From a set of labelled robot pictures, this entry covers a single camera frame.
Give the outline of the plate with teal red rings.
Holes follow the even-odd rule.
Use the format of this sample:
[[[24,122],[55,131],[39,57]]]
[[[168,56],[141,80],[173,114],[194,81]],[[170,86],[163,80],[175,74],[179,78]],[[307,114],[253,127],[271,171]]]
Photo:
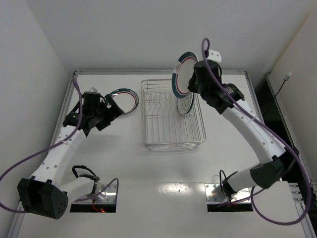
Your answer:
[[[198,56],[192,51],[183,53],[177,60],[171,79],[171,88],[176,98],[182,99],[190,94],[189,80],[193,75],[194,65],[198,61]]]

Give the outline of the white plate with teal rim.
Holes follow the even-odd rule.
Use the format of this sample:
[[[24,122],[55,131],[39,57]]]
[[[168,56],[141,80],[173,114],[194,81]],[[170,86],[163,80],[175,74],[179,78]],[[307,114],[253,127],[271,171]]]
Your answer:
[[[193,93],[188,94],[184,98],[177,99],[177,110],[178,113],[183,116],[186,115],[193,105],[194,96]]]

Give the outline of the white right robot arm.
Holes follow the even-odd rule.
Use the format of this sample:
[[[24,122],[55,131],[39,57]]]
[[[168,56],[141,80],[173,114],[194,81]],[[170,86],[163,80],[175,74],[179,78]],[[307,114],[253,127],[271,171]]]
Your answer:
[[[212,61],[194,64],[188,89],[198,93],[206,103],[227,119],[248,142],[259,163],[226,177],[220,185],[222,193],[231,197],[238,191],[259,186],[270,188],[292,168],[290,152],[273,134],[259,124],[244,94],[232,83],[222,83],[219,65]]]

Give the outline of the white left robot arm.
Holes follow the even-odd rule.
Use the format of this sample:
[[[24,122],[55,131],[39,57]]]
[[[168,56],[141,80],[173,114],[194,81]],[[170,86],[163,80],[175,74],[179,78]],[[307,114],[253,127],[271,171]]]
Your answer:
[[[56,140],[57,146],[50,149],[30,178],[20,180],[17,189],[24,211],[59,219],[75,201],[98,200],[100,178],[92,171],[80,175],[75,173],[76,179],[66,184],[61,180],[76,149],[91,129],[101,131],[123,113],[112,95],[84,92],[65,117]]]

